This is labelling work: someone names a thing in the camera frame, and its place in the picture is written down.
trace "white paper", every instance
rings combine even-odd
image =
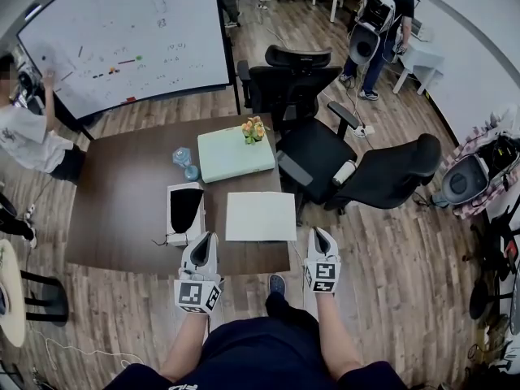
[[[226,241],[296,241],[294,195],[227,194]]]

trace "potted plant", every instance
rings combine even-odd
[[[254,145],[257,141],[261,141],[266,135],[266,129],[260,117],[253,117],[247,123],[242,124],[242,134],[245,137],[246,145]]]

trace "black shorts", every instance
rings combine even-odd
[[[59,180],[68,180],[74,185],[78,185],[80,180],[81,169],[85,162],[85,152],[77,145],[71,150],[65,150],[63,161],[50,173],[50,175]]]

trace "brown wooden table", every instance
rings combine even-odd
[[[167,232],[167,186],[183,184],[184,169],[172,162],[179,147],[189,147],[199,165],[197,136],[238,126],[247,116],[175,123],[104,137],[90,142],[74,198],[67,261],[134,273],[176,274],[181,248],[164,242]],[[271,117],[262,117],[272,128]],[[275,149],[272,131],[267,132]],[[225,241],[229,192],[279,192],[278,167],[221,180],[204,188],[206,230],[219,236],[219,274],[243,275],[288,271],[286,242]]]

